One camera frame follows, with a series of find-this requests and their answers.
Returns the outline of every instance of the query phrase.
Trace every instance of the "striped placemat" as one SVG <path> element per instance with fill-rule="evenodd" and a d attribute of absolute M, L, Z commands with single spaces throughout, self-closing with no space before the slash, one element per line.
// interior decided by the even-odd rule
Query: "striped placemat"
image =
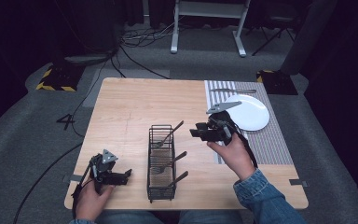
<path fill-rule="evenodd" d="M 210 91 L 215 88 L 230 88 L 232 90 L 256 90 L 256 93 L 248 95 L 253 96 L 262 102 L 269 112 L 269 122 L 266 127 L 258 131 L 244 131 L 242 134 L 248 139 L 249 145 L 255 154 L 258 164 L 293 164 L 292 157 L 275 118 L 274 111 L 269 102 L 263 83 L 257 82 L 234 82 L 234 81 L 212 81 L 205 80 L 205 93 L 208 108 L 217 103 L 223 103 L 235 92 Z M 216 163 L 223 164 L 224 161 L 214 152 Z"/>

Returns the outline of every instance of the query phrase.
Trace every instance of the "white plate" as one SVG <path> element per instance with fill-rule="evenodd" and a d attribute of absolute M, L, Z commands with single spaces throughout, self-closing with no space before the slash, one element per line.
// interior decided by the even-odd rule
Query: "white plate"
<path fill-rule="evenodd" d="M 246 131 L 260 130 L 269 123 L 269 111 L 259 100 L 248 95 L 232 95 L 226 102 L 241 101 L 242 104 L 227 110 L 232 120 Z"/>

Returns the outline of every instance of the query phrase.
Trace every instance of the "denim jacket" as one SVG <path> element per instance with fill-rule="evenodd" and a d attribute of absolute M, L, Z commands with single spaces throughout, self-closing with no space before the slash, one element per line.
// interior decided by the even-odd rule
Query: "denim jacket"
<path fill-rule="evenodd" d="M 255 222 L 301 224 L 302 216 L 284 199 L 260 170 L 243 181 L 234 184 L 234 190 L 242 206 L 254 213 Z M 88 220 L 72 220 L 70 224 L 95 224 Z"/>

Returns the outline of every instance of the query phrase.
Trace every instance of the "white metal stand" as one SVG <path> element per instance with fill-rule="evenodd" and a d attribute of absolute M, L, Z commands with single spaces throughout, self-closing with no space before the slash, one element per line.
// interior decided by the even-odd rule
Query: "white metal stand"
<path fill-rule="evenodd" d="M 178 51 L 179 39 L 179 15 L 186 16 L 203 16 L 203 17 L 220 17 L 240 19 L 238 30 L 233 31 L 235 43 L 241 57 L 246 56 L 245 48 L 241 41 L 241 31 L 248 13 L 250 0 L 243 4 L 221 4 L 221 3 L 204 3 L 204 2 L 186 2 L 176 0 L 174 27 L 172 35 L 171 53 Z"/>

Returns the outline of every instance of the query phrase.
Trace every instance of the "cutlery holder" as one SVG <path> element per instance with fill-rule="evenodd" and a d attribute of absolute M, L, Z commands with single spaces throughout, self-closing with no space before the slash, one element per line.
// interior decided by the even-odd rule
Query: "cutlery holder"
<path fill-rule="evenodd" d="M 153 200 L 172 200 L 175 195 L 176 184 L 168 187 L 176 178 L 175 163 L 165 167 L 163 172 L 156 172 L 175 157 L 173 133 L 162 147 L 156 147 L 156 143 L 163 140 L 171 131 L 171 125 L 152 125 L 149 129 L 147 196 L 151 203 Z"/>

